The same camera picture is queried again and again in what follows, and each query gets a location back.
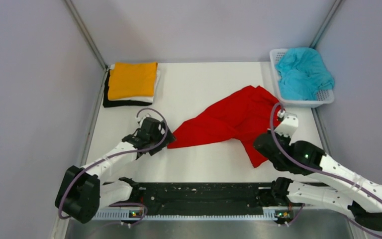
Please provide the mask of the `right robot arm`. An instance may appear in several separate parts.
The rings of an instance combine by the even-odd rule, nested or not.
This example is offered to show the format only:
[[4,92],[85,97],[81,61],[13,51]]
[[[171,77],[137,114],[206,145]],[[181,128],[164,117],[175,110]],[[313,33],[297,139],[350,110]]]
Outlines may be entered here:
[[305,204],[323,207],[355,221],[364,228],[382,232],[382,184],[344,167],[320,147],[291,137],[298,118],[285,111],[276,113],[279,125],[256,138],[253,147],[282,172],[302,175],[326,184],[308,185],[279,177],[272,182],[272,200],[283,206]]

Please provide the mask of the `red t-shirt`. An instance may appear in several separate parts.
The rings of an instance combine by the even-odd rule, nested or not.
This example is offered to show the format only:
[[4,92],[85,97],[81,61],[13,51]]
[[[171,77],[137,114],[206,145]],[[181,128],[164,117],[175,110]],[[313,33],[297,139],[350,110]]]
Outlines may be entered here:
[[183,122],[173,133],[169,149],[219,143],[241,142],[253,167],[267,159],[254,147],[255,139],[268,131],[270,114],[279,100],[261,86],[246,86],[212,104],[198,116]]

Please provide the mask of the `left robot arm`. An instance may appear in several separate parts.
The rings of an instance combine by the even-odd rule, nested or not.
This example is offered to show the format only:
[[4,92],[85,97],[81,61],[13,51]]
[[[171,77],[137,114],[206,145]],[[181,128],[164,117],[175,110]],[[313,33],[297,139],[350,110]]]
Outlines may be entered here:
[[108,153],[83,167],[71,166],[66,170],[55,199],[58,216],[85,224],[101,208],[118,202],[128,206],[137,204],[140,193],[133,180],[119,178],[110,182],[109,179],[142,155],[154,155],[175,140],[164,119],[143,117],[135,132],[125,136]]

